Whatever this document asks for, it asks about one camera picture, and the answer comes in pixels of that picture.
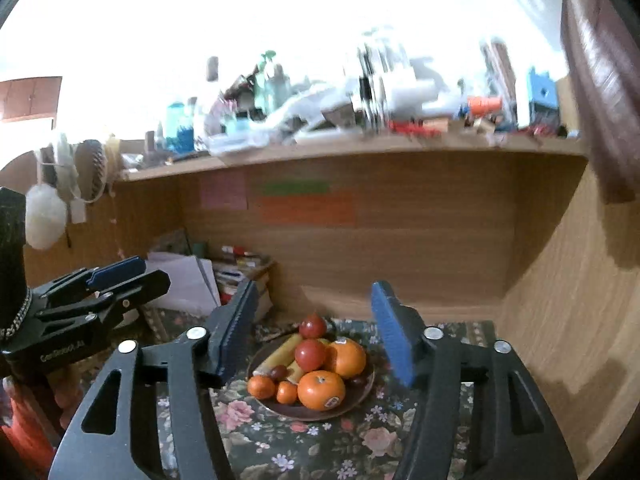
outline white wall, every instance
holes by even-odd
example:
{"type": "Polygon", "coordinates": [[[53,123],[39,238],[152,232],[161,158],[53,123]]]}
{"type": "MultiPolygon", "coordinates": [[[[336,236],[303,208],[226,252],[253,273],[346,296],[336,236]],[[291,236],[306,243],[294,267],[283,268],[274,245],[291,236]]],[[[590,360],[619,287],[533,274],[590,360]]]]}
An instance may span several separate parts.
{"type": "Polygon", "coordinates": [[[62,75],[58,126],[72,138],[140,138],[175,96],[206,88],[208,56],[228,84],[267,48],[293,80],[340,75],[351,39],[392,24],[410,56],[449,84],[484,70],[500,36],[517,72],[559,78],[561,0],[20,0],[0,30],[0,80],[62,75]]]}

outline wooden cabinet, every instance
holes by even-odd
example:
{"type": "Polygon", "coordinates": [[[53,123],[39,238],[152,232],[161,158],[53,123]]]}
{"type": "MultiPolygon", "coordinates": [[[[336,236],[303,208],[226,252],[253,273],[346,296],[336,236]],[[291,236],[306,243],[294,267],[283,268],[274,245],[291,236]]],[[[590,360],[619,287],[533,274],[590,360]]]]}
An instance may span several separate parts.
{"type": "Polygon", "coordinates": [[[61,84],[58,76],[0,82],[0,120],[55,117],[61,84]]]}

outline red apple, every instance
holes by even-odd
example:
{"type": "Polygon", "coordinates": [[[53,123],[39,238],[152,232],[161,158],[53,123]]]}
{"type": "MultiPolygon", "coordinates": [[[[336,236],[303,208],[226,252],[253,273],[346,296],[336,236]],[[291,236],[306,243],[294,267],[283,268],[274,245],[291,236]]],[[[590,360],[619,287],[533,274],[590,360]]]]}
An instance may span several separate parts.
{"type": "Polygon", "coordinates": [[[326,358],[326,346],[318,339],[305,339],[296,346],[296,362],[304,373],[318,370],[326,358]]]}
{"type": "Polygon", "coordinates": [[[318,339],[326,334],[326,323],[315,312],[300,323],[300,335],[305,339],[318,339]]]}

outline wooden shelf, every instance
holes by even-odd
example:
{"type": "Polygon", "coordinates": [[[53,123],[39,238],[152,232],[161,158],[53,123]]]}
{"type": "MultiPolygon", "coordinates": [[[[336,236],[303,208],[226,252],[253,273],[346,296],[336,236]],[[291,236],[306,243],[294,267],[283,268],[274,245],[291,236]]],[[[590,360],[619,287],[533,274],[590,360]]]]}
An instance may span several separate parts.
{"type": "Polygon", "coordinates": [[[356,155],[359,153],[402,153],[434,151],[470,152],[531,152],[558,155],[584,156],[584,143],[577,139],[532,139],[520,135],[506,135],[499,146],[492,146],[484,135],[469,133],[446,133],[433,139],[409,139],[408,137],[384,134],[363,140],[326,141],[292,146],[267,146],[263,149],[230,153],[225,156],[203,157],[168,164],[148,170],[129,170],[122,173],[127,181],[148,180],[199,171],[219,170],[234,166],[249,166],[280,160],[319,158],[323,156],[356,155]]]}

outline white paper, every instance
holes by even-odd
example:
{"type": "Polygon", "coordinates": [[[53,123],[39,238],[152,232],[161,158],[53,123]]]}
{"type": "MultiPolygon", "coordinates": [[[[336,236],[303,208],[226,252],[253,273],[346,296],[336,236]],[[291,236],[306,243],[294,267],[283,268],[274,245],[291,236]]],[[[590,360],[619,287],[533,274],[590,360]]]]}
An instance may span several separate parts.
{"type": "Polygon", "coordinates": [[[220,306],[210,260],[173,253],[149,253],[146,269],[164,270],[171,280],[169,291],[150,301],[149,306],[180,310],[200,317],[208,316],[220,306]]]}

